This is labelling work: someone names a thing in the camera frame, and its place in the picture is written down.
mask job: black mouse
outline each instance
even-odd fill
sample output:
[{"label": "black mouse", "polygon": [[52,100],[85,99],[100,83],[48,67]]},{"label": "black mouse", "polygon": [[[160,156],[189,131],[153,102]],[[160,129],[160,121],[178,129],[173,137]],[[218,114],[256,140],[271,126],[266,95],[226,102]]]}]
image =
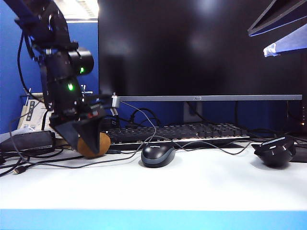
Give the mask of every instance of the black mouse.
[{"label": "black mouse", "polygon": [[294,141],[289,137],[281,137],[252,146],[255,154],[269,167],[284,166],[295,156]]},{"label": "black mouse", "polygon": [[142,150],[141,160],[146,167],[168,165],[175,157],[175,148],[167,143],[148,143]]}]

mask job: keyboard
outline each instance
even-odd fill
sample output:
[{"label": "keyboard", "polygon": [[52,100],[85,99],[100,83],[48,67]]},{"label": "keyboard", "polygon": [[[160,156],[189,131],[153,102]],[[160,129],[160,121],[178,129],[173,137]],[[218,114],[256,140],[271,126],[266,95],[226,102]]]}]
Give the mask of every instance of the keyboard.
[{"label": "keyboard", "polygon": [[[148,137],[152,136],[154,131],[154,127],[139,127],[134,129],[113,128],[103,132],[111,139],[111,149],[130,150],[135,149]],[[180,145],[198,140],[212,144],[225,144],[249,137],[246,130],[232,124],[213,125],[207,123],[156,127],[155,136],[157,137],[153,137],[151,142],[170,142],[172,140]]]}]

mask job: cable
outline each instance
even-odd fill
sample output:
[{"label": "cable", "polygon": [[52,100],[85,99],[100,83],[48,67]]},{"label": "cable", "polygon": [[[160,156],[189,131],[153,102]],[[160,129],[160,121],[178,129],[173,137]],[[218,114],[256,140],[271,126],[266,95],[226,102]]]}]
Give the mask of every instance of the cable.
[{"label": "cable", "polygon": [[6,175],[6,174],[8,174],[8,173],[10,173],[11,171],[13,171],[13,170],[19,165],[19,163],[20,163],[21,161],[22,161],[22,158],[19,158],[19,160],[17,161],[17,163],[13,164],[12,167],[11,167],[9,170],[0,173],[0,177]]},{"label": "cable", "polygon": [[142,110],[147,111],[147,112],[151,113],[151,114],[154,116],[154,119],[155,119],[155,121],[156,121],[156,123],[157,123],[157,126],[160,126],[160,125],[161,125],[161,121],[159,120],[159,118],[157,117],[157,115],[156,115],[152,110],[147,109],[147,108],[139,108],[139,109],[136,109],[136,110],[131,114],[130,120],[129,120],[129,121],[134,123],[135,114],[136,114],[137,112],[139,112],[139,111],[142,111]]},{"label": "cable", "polygon": [[[126,105],[128,105],[128,106],[130,106],[130,107],[132,107],[132,108],[134,108],[134,109],[137,109],[136,107],[134,107],[133,105],[130,105],[130,104],[128,104],[128,103],[125,103],[125,102],[122,102],[122,103],[123,103],[123,104],[126,104]],[[198,142],[199,142],[199,143],[202,143],[202,144],[209,145],[209,146],[212,146],[212,147],[214,147],[214,148],[217,148],[217,149],[219,149],[219,150],[221,150],[221,151],[223,151],[223,152],[225,152],[225,153],[231,154],[231,155],[240,154],[241,152],[243,152],[243,151],[251,144],[251,142],[250,142],[250,143],[249,143],[247,146],[245,146],[240,152],[237,152],[237,153],[228,152],[228,151],[226,151],[226,150],[224,150],[224,149],[221,149],[221,148],[218,147],[218,146],[215,146],[215,145],[213,145],[213,144],[211,144],[211,143],[208,143],[208,142],[205,142],[205,141],[192,141],[192,142],[187,143],[186,145],[184,145],[184,147],[182,147],[182,146],[180,146],[179,144],[177,144],[176,142],[174,142],[173,140],[170,140],[170,139],[168,139],[168,138],[161,137],[161,136],[156,136],[156,135],[155,135],[155,134],[156,134],[156,128],[155,128],[155,126],[153,125],[153,123],[151,122],[151,120],[148,118],[148,116],[147,116],[143,111],[141,111],[141,112],[145,115],[145,117],[146,117],[146,118],[149,120],[149,122],[152,124],[152,126],[153,126],[154,129],[155,129],[155,131],[154,131],[154,134],[153,134],[152,136],[148,137],[146,140],[144,140],[144,141],[138,146],[138,148],[137,148],[134,152],[131,152],[131,153],[130,153],[130,154],[132,154],[132,155],[130,155],[129,157],[126,157],[126,158],[114,159],[114,160],[107,160],[107,161],[92,162],[92,163],[84,164],[84,165],[80,165],[80,166],[66,166],[66,165],[57,165],[57,164],[50,164],[50,163],[47,163],[47,162],[63,161],[63,159],[47,160],[47,161],[39,161],[39,162],[30,162],[30,161],[29,161],[29,158],[26,159],[26,158],[22,155],[22,153],[17,149],[16,144],[15,144],[15,141],[14,141],[14,137],[13,137],[13,135],[12,135],[12,123],[13,123],[15,120],[19,119],[20,117],[18,117],[18,118],[16,118],[16,119],[12,120],[12,121],[10,122],[10,124],[9,124],[9,128],[10,128],[10,129],[9,129],[9,133],[10,133],[10,138],[11,138],[11,140],[12,140],[12,144],[13,144],[13,146],[14,146],[16,152],[17,152],[18,155],[20,156],[20,160],[19,160],[18,163],[20,163],[21,160],[23,160],[25,163],[28,163],[28,164],[31,165],[31,166],[29,166],[29,167],[33,167],[33,166],[35,166],[35,165],[45,165],[45,166],[61,167],[61,168],[68,168],[68,169],[79,169],[79,168],[83,168],[83,167],[87,167],[87,166],[95,165],[95,164],[101,164],[101,163],[106,163],[106,162],[114,162],[114,161],[123,161],[123,160],[131,159],[131,158],[134,157],[135,154],[141,149],[141,147],[142,147],[146,142],[149,143],[149,142],[152,140],[153,137],[158,137],[158,138],[162,138],[162,139],[168,140],[168,141],[174,143],[175,145],[177,145],[180,149],[183,149],[183,150],[185,150],[185,151],[192,151],[193,149],[188,150],[188,149],[185,149],[185,147],[188,146],[189,144],[198,143]],[[13,170],[17,167],[17,165],[18,165],[18,164],[16,164],[16,166],[12,167],[12,168],[9,170],[9,172],[13,171]]]},{"label": "cable", "polygon": [[235,126],[239,126],[239,118],[238,118],[238,101],[235,101]]},{"label": "cable", "polygon": [[193,113],[195,113],[201,120],[203,120],[204,122],[207,122],[207,123],[211,123],[211,124],[214,124],[214,125],[218,125],[218,123],[215,123],[213,121],[210,121],[206,118],[204,118],[202,115],[200,115],[197,110],[191,105],[190,102],[186,102],[188,104],[188,106],[191,108],[191,110],[193,110]]},{"label": "cable", "polygon": [[18,72],[19,72],[19,76],[20,76],[20,81],[24,87],[24,90],[27,92],[27,94],[31,95],[31,97],[33,97],[35,100],[44,103],[43,101],[39,100],[37,97],[35,97],[27,88],[27,86],[25,85],[24,82],[24,77],[23,77],[23,73],[21,70],[21,65],[20,65],[20,54],[21,54],[21,49],[23,46],[23,41],[24,41],[24,32],[22,32],[21,34],[21,38],[20,38],[20,42],[19,42],[19,47],[18,47],[18,53],[17,53],[17,66],[18,66]]},{"label": "cable", "polygon": [[43,116],[43,122],[42,122],[42,128],[41,130],[44,131],[45,130],[45,125],[46,125],[46,118],[47,118],[47,114],[48,114],[48,110],[44,113],[44,116]]},{"label": "cable", "polygon": [[121,103],[123,103],[123,104],[125,104],[125,105],[127,105],[127,106],[129,106],[129,107],[131,107],[131,108],[134,108],[135,110],[138,110],[138,111],[140,111],[141,113],[143,113],[144,114],[144,116],[147,118],[147,120],[149,121],[149,123],[153,126],[153,128],[154,128],[154,133],[153,133],[153,135],[155,135],[156,133],[157,133],[157,128],[154,126],[154,124],[152,123],[152,121],[148,118],[148,116],[146,115],[146,113],[144,113],[142,110],[140,110],[140,109],[138,109],[138,108],[136,108],[136,107],[134,107],[133,105],[131,105],[131,104],[128,104],[128,103],[126,103],[126,102],[121,102]]}]

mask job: black cable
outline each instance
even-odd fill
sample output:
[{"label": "black cable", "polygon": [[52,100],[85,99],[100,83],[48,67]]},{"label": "black cable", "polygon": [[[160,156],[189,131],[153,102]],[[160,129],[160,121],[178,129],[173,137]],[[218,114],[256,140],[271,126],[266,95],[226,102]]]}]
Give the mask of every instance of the black cable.
[{"label": "black cable", "polygon": [[195,113],[201,120],[203,120],[204,122],[207,122],[207,123],[210,123],[210,124],[213,124],[213,125],[218,125],[218,123],[215,123],[213,121],[210,121],[206,118],[204,118],[202,115],[200,115],[197,110],[191,105],[190,102],[186,102],[188,104],[188,106],[191,108],[191,110],[193,111],[193,113]]},{"label": "black cable", "polygon": [[154,118],[155,118],[155,121],[157,123],[157,126],[160,126],[161,125],[161,121],[159,120],[159,118],[157,117],[157,115],[150,109],[147,109],[147,108],[139,108],[139,109],[136,109],[131,115],[130,115],[130,122],[133,122],[134,123],[134,118],[135,118],[135,114],[139,111],[147,111],[149,113],[151,113]]},{"label": "black cable", "polygon": [[235,126],[239,126],[239,118],[238,118],[238,101],[235,101]]},{"label": "black cable", "polygon": [[47,118],[47,114],[48,114],[48,110],[44,113],[44,116],[43,116],[43,121],[42,121],[42,128],[41,130],[44,131],[45,130],[45,125],[46,125],[46,118]]},{"label": "black cable", "polygon": [[20,38],[20,42],[19,42],[19,47],[18,47],[18,53],[17,53],[17,66],[18,66],[18,72],[19,72],[19,77],[20,77],[20,81],[24,87],[24,90],[29,94],[31,95],[31,97],[33,97],[35,100],[41,102],[41,103],[44,103],[43,101],[39,100],[37,97],[35,97],[27,88],[27,86],[25,85],[25,82],[24,82],[24,77],[23,77],[23,73],[22,73],[22,70],[21,70],[21,65],[20,65],[20,54],[21,54],[21,49],[22,49],[22,46],[23,46],[23,41],[24,41],[24,32],[22,32],[21,34],[21,38]]},{"label": "black cable", "polygon": [[13,170],[19,165],[19,163],[20,163],[21,161],[22,161],[22,158],[20,157],[19,160],[18,160],[15,164],[13,164],[12,167],[11,167],[9,170],[0,173],[0,177],[5,176],[6,174],[8,174],[8,173],[10,173],[11,171],[13,171]]},{"label": "black cable", "polygon": [[[112,118],[115,118],[114,116],[112,116],[112,115],[106,115],[106,117],[112,117]],[[119,120],[122,120],[122,121],[125,121],[125,122],[130,122],[130,120],[127,120],[127,119],[125,119],[125,118],[122,118],[122,117],[118,117],[119,118]],[[134,125],[136,125],[136,126],[140,126],[140,127],[146,127],[146,126],[143,126],[142,124],[139,124],[139,123],[135,123],[135,122],[132,122]]]},{"label": "black cable", "polygon": [[[123,103],[123,104],[126,104],[126,105],[128,105],[128,106],[130,106],[130,107],[132,107],[132,108],[137,109],[136,107],[134,107],[134,106],[132,106],[132,105],[130,105],[130,104],[128,104],[128,103],[125,103],[125,102],[122,102],[122,103]],[[153,125],[153,123],[151,122],[151,120],[148,118],[148,116],[147,116],[143,111],[141,111],[141,112],[146,116],[146,118],[149,120],[149,122],[151,123],[151,125],[155,128],[155,126]],[[66,165],[57,165],[57,164],[49,164],[49,163],[47,163],[47,162],[63,161],[63,159],[59,159],[59,160],[47,160],[47,161],[40,161],[40,162],[30,162],[30,161],[27,160],[27,159],[22,155],[22,153],[17,149],[16,144],[15,144],[15,141],[14,141],[14,137],[12,136],[12,123],[13,123],[15,120],[19,119],[19,118],[16,118],[16,119],[12,120],[12,121],[10,122],[10,124],[9,124],[9,128],[10,128],[10,129],[9,129],[10,138],[11,138],[12,144],[13,144],[13,146],[14,146],[16,152],[17,152],[18,155],[20,156],[20,158],[21,158],[24,162],[30,164],[31,167],[32,167],[32,166],[35,166],[35,165],[45,165],[45,166],[54,166],[54,167],[69,168],[69,169],[79,169],[79,168],[83,168],[83,167],[87,167],[87,166],[95,165],[95,164],[101,164],[101,163],[106,163],[106,162],[114,162],[114,161],[128,160],[128,159],[131,159],[132,157],[134,157],[135,154],[141,149],[141,147],[142,147],[146,142],[149,143],[149,142],[152,140],[152,138],[154,138],[154,137],[158,137],[158,138],[162,138],[162,139],[168,140],[168,141],[170,141],[170,142],[172,142],[172,143],[178,145],[179,148],[181,148],[181,149],[183,149],[183,150],[186,150],[186,151],[192,151],[192,150],[193,150],[193,149],[191,149],[191,150],[184,149],[184,147],[180,146],[179,144],[177,144],[176,142],[174,142],[173,140],[170,140],[170,139],[168,139],[168,138],[161,137],[161,136],[156,136],[156,135],[155,135],[155,134],[156,134],[156,128],[155,128],[154,134],[153,134],[152,136],[148,137],[145,141],[143,141],[143,142],[138,146],[138,148],[137,148],[134,152],[132,152],[132,155],[130,155],[129,157],[126,157],[126,158],[114,159],[114,160],[107,160],[107,161],[98,161],[98,162],[93,162],[93,163],[84,164],[84,165],[80,165],[80,166],[66,166]],[[224,149],[221,149],[221,148],[219,148],[219,147],[217,147],[217,146],[215,146],[215,145],[213,145],[213,144],[211,144],[211,143],[205,142],[205,141],[192,141],[192,142],[186,144],[185,146],[187,146],[187,145],[189,145],[189,144],[192,144],[192,143],[198,143],[198,142],[199,142],[199,143],[203,143],[203,144],[205,144],[205,145],[212,146],[212,147],[214,147],[214,148],[217,148],[217,149],[219,149],[219,150],[221,150],[221,151],[223,151],[223,152],[225,152],[225,153],[231,154],[231,155],[240,154],[240,153],[241,153],[242,151],[244,151],[244,150],[249,146],[249,144],[250,144],[250,143],[249,143],[249,144],[248,144],[247,146],[245,146],[240,152],[237,152],[237,153],[228,152],[228,151],[226,151],[226,150],[224,150]]]},{"label": "black cable", "polygon": [[143,124],[143,123],[146,122],[146,121],[148,121],[148,120],[147,120],[147,119],[142,120],[142,121],[140,122],[140,125]]}]

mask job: computer monitor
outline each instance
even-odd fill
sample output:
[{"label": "computer monitor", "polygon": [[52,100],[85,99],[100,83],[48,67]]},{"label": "computer monitor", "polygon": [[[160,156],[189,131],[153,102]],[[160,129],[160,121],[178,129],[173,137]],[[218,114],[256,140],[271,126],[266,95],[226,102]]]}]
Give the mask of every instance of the computer monitor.
[{"label": "computer monitor", "polygon": [[301,100],[300,54],[249,37],[271,0],[99,0],[99,90],[122,101]]}]

